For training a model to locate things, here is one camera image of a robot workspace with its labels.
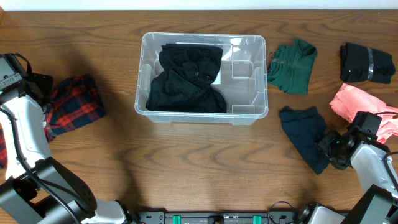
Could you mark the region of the dark navy garment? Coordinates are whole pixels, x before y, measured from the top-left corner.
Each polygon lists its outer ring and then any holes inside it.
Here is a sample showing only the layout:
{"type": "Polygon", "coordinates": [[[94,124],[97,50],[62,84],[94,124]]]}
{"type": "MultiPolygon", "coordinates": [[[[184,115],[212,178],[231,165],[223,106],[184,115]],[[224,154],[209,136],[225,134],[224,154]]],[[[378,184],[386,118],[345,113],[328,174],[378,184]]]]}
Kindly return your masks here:
{"type": "Polygon", "coordinates": [[[317,148],[326,131],[326,122],[316,107],[293,110],[289,106],[279,111],[282,129],[290,139],[302,159],[316,175],[321,174],[329,165],[329,158],[317,148]]]}

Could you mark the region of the dark green shirt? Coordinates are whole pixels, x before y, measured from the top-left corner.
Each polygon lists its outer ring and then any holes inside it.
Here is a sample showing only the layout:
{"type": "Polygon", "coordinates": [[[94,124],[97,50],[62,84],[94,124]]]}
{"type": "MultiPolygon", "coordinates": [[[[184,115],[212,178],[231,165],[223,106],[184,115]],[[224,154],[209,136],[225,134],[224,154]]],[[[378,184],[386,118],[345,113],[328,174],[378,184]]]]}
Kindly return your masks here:
{"type": "Polygon", "coordinates": [[[292,95],[307,95],[317,48],[301,39],[279,45],[267,72],[268,84],[292,95]]]}

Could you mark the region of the large black garment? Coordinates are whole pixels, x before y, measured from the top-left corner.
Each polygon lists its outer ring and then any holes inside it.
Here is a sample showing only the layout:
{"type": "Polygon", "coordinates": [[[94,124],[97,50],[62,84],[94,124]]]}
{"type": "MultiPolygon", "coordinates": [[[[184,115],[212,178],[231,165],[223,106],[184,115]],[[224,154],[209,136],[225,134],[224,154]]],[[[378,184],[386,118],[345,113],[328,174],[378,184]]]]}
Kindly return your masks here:
{"type": "Polygon", "coordinates": [[[226,113],[223,95],[211,87],[221,69],[223,49],[214,45],[165,44],[163,72],[151,81],[150,111],[226,113]]]}

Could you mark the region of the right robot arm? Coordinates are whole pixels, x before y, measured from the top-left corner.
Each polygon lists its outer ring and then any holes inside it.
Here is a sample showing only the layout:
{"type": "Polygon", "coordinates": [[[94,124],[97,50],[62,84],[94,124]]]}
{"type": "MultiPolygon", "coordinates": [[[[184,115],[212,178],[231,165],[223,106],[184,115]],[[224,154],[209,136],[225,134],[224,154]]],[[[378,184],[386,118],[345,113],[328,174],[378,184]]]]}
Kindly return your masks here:
{"type": "Polygon", "coordinates": [[[389,148],[377,141],[381,113],[359,111],[348,131],[329,132],[317,142],[333,167],[353,168],[364,195],[348,213],[338,213],[320,203],[306,205],[294,223],[397,223],[397,174],[389,148]]]}

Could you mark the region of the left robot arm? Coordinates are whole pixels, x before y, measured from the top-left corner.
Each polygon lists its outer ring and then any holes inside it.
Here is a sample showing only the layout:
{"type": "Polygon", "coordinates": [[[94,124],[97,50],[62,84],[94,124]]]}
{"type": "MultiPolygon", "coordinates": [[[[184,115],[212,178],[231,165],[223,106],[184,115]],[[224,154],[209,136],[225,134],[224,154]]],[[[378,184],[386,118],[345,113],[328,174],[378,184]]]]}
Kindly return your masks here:
{"type": "Polygon", "coordinates": [[[1,54],[1,126],[7,152],[1,208],[18,223],[139,223],[120,201],[95,198],[52,157],[44,120],[53,77],[23,67],[19,53],[1,54]]]}

